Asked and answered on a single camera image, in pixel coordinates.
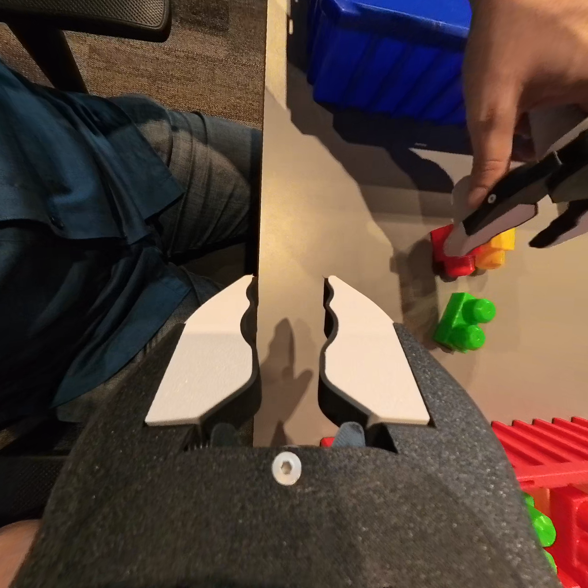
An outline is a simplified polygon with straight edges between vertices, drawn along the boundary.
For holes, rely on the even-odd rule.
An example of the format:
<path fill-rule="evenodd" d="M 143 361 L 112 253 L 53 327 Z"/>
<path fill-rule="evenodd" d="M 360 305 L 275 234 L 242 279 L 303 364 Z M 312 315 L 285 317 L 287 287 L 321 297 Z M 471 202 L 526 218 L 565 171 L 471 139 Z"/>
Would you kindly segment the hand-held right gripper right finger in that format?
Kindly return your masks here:
<path fill-rule="evenodd" d="M 332 275 L 325 279 L 326 342 L 320 353 L 319 407 L 340 426 L 354 421 L 425 426 L 430 414 L 394 321 L 370 298 Z"/>

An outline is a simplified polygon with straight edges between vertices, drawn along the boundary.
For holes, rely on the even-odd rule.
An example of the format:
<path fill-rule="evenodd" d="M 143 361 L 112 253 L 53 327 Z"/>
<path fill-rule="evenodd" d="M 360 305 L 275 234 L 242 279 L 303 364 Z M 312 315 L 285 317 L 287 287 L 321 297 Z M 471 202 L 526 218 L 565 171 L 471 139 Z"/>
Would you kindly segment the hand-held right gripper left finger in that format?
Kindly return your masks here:
<path fill-rule="evenodd" d="M 246 275 L 186 321 L 145 417 L 148 426 L 242 427 L 261 406 L 258 280 Z"/>

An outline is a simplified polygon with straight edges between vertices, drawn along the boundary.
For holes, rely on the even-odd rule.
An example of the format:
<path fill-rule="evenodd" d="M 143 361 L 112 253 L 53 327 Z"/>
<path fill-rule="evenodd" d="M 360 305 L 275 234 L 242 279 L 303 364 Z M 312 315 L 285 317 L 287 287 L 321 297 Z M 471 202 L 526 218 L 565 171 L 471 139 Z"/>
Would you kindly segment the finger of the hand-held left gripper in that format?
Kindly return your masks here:
<path fill-rule="evenodd" d="M 526 223 L 548 195 L 548 179 L 562 167 L 556 152 L 539 162 L 510 170 L 490 189 L 481 204 L 455 223 L 444 244 L 449 257 L 465 256 L 497 235 Z"/>
<path fill-rule="evenodd" d="M 567 203 L 565 210 L 546 229 L 538 233 L 529 246 L 544 249 L 560 245 L 587 233 L 587 199 Z"/>

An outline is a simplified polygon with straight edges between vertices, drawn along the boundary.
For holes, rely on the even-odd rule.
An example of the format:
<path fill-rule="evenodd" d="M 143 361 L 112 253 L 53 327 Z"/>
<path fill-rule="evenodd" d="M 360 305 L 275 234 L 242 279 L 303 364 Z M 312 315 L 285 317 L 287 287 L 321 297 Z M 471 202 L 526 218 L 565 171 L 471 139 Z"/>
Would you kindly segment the yellow mega block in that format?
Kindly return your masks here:
<path fill-rule="evenodd" d="M 493 270 L 502 267 L 506 254 L 515 249 L 516 229 L 504 231 L 476 249 L 474 262 L 478 270 Z"/>

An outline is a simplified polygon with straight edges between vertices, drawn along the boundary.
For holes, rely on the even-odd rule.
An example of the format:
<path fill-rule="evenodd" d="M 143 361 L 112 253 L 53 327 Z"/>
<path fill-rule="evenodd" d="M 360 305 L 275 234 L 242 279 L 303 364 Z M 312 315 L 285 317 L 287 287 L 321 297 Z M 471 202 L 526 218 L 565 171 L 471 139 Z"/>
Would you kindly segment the red mega block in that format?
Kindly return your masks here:
<path fill-rule="evenodd" d="M 430 231 L 432 245 L 432 265 L 436 275 L 449 279 L 469 276 L 476 271 L 475 255 L 447 256 L 444 246 L 447 237 L 452 232 L 453 225 L 447 224 Z"/>

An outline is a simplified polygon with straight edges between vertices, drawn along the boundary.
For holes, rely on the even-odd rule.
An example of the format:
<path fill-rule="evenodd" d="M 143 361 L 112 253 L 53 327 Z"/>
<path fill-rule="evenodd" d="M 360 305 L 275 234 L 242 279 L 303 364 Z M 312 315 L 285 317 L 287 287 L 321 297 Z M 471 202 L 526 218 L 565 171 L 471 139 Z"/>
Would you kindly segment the red plastic bin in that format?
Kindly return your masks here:
<path fill-rule="evenodd" d="M 489 424 L 472 410 L 389 430 L 400 456 L 439 476 L 475 515 L 523 586 L 587 587 L 587 419 Z M 523 492 L 556 528 L 550 548 L 541 547 Z"/>

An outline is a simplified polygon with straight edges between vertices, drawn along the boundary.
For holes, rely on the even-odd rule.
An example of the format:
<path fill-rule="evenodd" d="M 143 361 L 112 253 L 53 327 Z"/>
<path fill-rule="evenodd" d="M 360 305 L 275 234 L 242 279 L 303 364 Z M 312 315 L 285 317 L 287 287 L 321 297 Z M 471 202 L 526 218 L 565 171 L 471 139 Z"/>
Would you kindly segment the person's right forearm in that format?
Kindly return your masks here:
<path fill-rule="evenodd" d="M 1 587 L 9 587 L 39 532 L 40 519 L 21 520 L 1 527 Z"/>

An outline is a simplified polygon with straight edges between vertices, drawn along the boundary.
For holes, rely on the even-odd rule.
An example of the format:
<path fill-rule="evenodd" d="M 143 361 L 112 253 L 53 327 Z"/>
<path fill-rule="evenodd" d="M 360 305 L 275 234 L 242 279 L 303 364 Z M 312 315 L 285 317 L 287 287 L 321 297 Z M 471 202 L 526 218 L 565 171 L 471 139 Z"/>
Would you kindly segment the person's left hand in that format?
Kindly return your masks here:
<path fill-rule="evenodd" d="M 462 78 L 477 208 L 511 165 L 523 116 L 543 107 L 587 111 L 587 1 L 470 1 Z"/>

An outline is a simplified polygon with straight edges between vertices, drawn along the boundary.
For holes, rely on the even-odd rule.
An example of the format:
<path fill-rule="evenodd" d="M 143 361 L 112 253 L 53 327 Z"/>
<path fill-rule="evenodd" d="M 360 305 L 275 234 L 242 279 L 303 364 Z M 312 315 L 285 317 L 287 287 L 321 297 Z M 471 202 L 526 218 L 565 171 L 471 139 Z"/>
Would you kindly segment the grey trousers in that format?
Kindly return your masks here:
<path fill-rule="evenodd" d="M 56 408 L 61 422 L 86 423 L 176 325 L 221 290 L 185 264 L 244 243 L 257 233 L 262 142 L 260 129 L 201 112 L 168 109 L 131 94 L 109 99 L 129 116 L 183 189 L 183 195 L 152 219 L 156 243 L 168 268 L 188 293 L 167 320 L 121 370 L 93 390 Z"/>

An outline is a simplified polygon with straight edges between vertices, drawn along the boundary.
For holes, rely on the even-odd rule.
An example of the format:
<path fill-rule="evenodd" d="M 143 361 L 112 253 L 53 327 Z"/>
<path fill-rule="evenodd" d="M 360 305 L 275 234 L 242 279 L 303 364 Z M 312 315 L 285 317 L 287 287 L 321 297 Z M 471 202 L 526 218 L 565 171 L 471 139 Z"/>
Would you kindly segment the blue plastic bin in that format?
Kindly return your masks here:
<path fill-rule="evenodd" d="M 336 109 L 465 126 L 469 1 L 309 1 L 306 77 Z"/>

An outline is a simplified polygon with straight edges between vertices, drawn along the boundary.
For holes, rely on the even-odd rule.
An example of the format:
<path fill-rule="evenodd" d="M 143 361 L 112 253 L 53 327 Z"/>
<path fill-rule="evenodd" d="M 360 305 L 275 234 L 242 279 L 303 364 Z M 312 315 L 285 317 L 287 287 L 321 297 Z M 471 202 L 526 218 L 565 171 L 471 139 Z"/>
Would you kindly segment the dark blue shirt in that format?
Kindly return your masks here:
<path fill-rule="evenodd" d="M 1 63 L 1 422 L 89 392 L 189 286 L 149 224 L 182 188 L 113 102 Z"/>

